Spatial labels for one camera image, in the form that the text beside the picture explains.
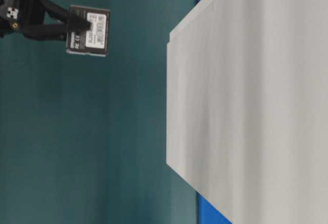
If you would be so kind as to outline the black gripper with markers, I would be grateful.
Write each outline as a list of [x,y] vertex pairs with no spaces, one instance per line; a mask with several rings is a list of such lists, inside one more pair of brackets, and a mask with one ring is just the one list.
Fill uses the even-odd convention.
[[[45,12],[60,24],[44,24]],[[49,0],[1,0],[1,37],[19,32],[33,40],[65,40],[68,31],[88,31],[91,23]]]

